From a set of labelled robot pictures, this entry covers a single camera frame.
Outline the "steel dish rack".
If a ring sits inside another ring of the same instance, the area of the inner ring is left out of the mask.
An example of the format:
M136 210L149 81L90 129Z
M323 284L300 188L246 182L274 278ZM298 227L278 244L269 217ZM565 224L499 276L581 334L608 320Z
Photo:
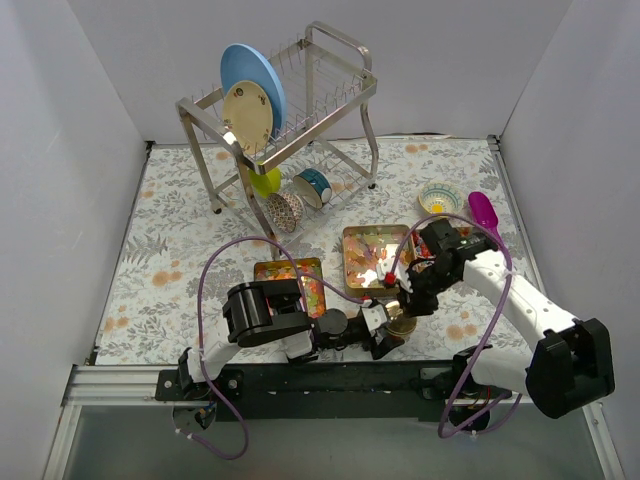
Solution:
M314 21L270 57L229 45L220 74L220 88L176 104L215 213L236 199L236 215L287 245L361 188L375 187L379 151L368 100L377 80L364 44ZM371 150L368 167L323 137L354 109Z

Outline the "magenta plastic scoop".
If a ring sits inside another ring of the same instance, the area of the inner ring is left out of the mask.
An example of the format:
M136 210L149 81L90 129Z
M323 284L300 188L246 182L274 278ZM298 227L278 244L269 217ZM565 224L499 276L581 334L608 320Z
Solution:
M502 241L498 231L499 219L489 198L480 191L473 191L468 195L468 203L475 222Z

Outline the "tin of lollipop candies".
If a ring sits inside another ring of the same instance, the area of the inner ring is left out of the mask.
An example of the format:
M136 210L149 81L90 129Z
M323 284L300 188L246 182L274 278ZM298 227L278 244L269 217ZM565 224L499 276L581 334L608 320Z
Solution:
M418 263L413 266L413 270L420 272L433 263L434 255L430 252L426 243L419 235L418 230L411 234L411 239L414 245L415 259L418 260Z

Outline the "tin of star candies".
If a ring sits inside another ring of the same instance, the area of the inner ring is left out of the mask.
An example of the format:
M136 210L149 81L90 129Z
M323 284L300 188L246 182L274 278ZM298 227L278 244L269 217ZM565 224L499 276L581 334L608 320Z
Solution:
M296 266L302 273L323 278L321 261L317 257L296 260ZM258 262L254 265L254 280L286 280L296 276L292 264L288 260ZM326 311L324 285L311 277L302 278L309 316L317 318Z

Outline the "tin of popsicle candies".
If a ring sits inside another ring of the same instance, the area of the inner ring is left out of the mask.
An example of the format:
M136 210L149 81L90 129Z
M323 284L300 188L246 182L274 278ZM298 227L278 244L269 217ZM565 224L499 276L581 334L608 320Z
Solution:
M409 227L403 224L348 226L342 232L346 293L351 297L390 298L398 289L387 289L378 280L376 267L396 254Z

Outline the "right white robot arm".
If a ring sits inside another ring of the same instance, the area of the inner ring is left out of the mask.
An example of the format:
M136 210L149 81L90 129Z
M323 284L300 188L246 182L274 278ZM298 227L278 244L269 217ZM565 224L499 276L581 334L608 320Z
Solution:
M463 236L445 218L419 229L430 256L421 270L386 268L384 280L399 287L409 317L433 314L438 296L457 283L475 289L505 317L531 350L529 361L509 359L480 344L454 358L453 390L475 397L487 386L529 397L557 419L610 395L615 389L610 334L596 318L581 320L549 300L513 267L508 250L481 228Z

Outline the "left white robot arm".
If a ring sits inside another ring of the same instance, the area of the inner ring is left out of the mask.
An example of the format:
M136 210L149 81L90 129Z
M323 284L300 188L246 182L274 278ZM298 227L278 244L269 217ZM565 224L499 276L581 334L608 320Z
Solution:
M178 361L177 383L184 397L205 398L242 349L279 342L288 361L307 362L319 351L359 344L379 360L405 343L388 330L391 316L376 300L365 300L353 317L335 308L312 317L303 299L294 279L241 283L228 291L222 318L209 329L198 307L197 347L185 350Z

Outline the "gold jar lid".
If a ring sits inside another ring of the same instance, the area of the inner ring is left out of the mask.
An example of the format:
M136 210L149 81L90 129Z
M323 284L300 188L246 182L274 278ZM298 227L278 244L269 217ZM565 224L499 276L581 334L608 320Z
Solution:
M391 335L407 337L416 329L417 318L407 316L397 300L387 303L385 310L388 315L385 328Z

